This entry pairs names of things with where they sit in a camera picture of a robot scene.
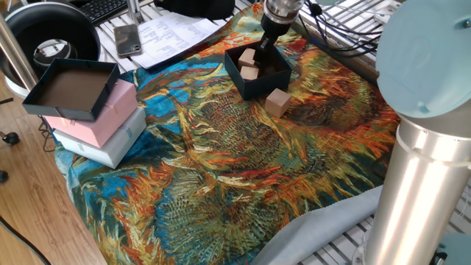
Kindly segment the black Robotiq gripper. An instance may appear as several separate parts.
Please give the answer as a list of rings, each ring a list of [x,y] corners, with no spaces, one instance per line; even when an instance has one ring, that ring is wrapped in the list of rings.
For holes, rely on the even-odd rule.
[[[291,24],[279,24],[272,21],[268,16],[263,15],[261,26],[264,34],[257,47],[257,61],[264,61],[269,58],[274,42],[278,37],[287,33]]]

